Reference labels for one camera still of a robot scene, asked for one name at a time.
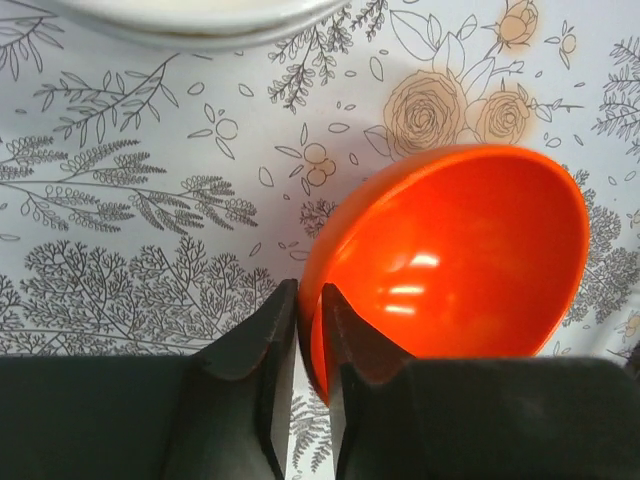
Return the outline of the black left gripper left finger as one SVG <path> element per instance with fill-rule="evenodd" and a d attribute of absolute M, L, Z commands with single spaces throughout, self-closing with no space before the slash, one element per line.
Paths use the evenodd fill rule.
<path fill-rule="evenodd" d="M 251 316 L 189 359 L 162 478 L 285 477 L 297 291 L 296 280 L 282 281 Z"/>

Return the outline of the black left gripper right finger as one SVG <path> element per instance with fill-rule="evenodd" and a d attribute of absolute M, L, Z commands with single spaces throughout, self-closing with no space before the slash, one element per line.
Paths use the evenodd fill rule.
<path fill-rule="evenodd" d="M 425 479 L 406 367 L 411 354 L 362 318 L 334 284 L 322 331 L 337 479 Z"/>

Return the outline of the white ceramic bowl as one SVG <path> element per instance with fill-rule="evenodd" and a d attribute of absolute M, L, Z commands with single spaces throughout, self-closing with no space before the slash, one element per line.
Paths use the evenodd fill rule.
<path fill-rule="evenodd" d="M 327 15 L 343 1 L 45 1 L 53 10 L 136 29 L 185 34 L 236 34 Z"/>
<path fill-rule="evenodd" d="M 151 32 L 133 27 L 111 24 L 106 21 L 92 19 L 88 16 L 74 14 L 69 11 L 62 11 L 61 13 L 68 19 L 87 29 L 98 31 L 115 38 L 135 42 L 145 46 L 195 53 L 234 51 L 246 47 L 274 43 L 278 40 L 303 32 L 305 29 L 316 25 L 336 13 L 339 9 L 327 15 L 315 15 L 309 20 L 300 20 L 296 23 L 291 22 L 279 27 L 226 35 Z"/>

